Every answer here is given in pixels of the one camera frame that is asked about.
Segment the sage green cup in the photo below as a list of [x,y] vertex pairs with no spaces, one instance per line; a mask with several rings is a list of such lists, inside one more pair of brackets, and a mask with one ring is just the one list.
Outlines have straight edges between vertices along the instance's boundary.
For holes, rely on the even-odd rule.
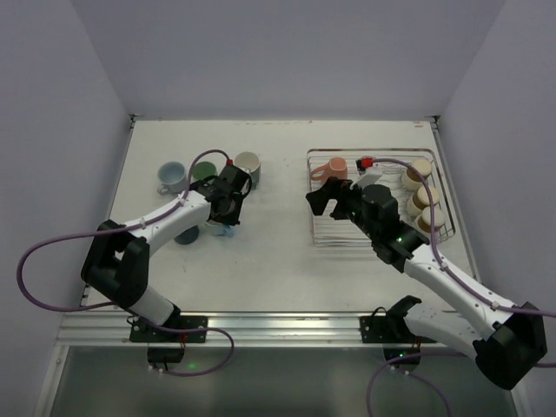
[[196,181],[206,180],[216,174],[216,166],[212,162],[198,162],[193,168],[193,178]]

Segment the pink mug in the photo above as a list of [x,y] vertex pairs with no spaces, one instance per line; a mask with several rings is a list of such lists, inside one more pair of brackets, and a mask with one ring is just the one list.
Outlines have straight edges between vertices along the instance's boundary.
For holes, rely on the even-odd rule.
[[341,180],[348,178],[348,165],[344,158],[332,157],[327,163],[310,172],[310,180],[321,184],[324,184],[331,177]]

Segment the teal grey mug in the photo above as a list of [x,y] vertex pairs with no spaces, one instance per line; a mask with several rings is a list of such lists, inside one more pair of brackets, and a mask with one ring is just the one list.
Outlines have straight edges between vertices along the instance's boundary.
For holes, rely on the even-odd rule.
[[259,156],[253,152],[243,151],[235,157],[235,166],[249,173],[252,187],[257,188],[261,176],[261,161]]

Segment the light blue mug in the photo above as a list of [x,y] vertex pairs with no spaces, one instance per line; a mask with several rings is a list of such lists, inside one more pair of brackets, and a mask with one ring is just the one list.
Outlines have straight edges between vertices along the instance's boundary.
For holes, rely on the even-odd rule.
[[235,236],[234,228],[227,224],[222,224],[214,221],[207,221],[205,222],[205,228],[213,236],[229,237],[229,238]]

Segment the pale blue footed cup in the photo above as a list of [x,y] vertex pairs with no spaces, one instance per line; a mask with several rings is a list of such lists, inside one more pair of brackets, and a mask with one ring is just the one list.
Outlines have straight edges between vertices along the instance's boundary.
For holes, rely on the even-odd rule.
[[187,187],[187,171],[180,162],[166,162],[157,171],[159,195],[175,195]]

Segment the dark blue mug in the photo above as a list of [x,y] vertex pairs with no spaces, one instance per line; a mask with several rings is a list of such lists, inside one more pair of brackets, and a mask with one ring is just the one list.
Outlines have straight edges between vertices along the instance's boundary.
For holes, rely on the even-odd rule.
[[200,234],[200,229],[198,226],[194,226],[180,233],[174,238],[174,241],[179,245],[189,245],[195,242]]

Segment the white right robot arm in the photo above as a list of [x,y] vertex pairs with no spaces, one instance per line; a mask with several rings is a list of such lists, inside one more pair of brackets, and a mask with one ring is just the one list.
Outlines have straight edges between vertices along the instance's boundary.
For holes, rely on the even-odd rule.
[[430,237],[401,220],[388,187],[362,188],[330,177],[306,199],[316,216],[334,200],[331,218],[352,222],[371,241],[379,259],[433,290],[460,315],[457,321],[443,320],[440,313],[416,302],[402,315],[410,334],[465,354],[505,390],[513,389],[546,355],[542,313],[529,302],[517,306],[456,268]]

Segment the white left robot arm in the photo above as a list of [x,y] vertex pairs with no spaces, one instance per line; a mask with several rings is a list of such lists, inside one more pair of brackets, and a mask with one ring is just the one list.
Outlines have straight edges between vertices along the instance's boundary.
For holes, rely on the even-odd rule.
[[150,257],[183,232],[207,221],[236,226],[250,174],[228,163],[219,175],[193,182],[161,208],[132,222],[108,220],[98,228],[81,277],[119,308],[157,326],[180,309],[149,285]]

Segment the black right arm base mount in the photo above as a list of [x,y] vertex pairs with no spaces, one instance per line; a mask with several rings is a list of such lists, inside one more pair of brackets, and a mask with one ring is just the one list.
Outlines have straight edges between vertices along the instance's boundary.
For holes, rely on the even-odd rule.
[[384,359],[400,359],[395,367],[416,369],[420,358],[405,359],[420,352],[420,338],[412,334],[404,322],[410,308],[421,304],[421,299],[407,295],[391,308],[377,307],[372,313],[359,317],[361,342],[381,344]]

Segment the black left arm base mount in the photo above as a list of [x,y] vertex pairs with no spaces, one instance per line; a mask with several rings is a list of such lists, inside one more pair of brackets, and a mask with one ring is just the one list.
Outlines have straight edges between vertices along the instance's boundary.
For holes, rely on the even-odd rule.
[[129,340],[133,343],[146,343],[148,364],[162,371],[173,370],[185,356],[187,344],[202,344],[207,332],[202,331],[209,324],[204,315],[175,315],[165,325],[172,329],[193,330],[193,333],[173,333],[150,326],[137,316],[129,316]]

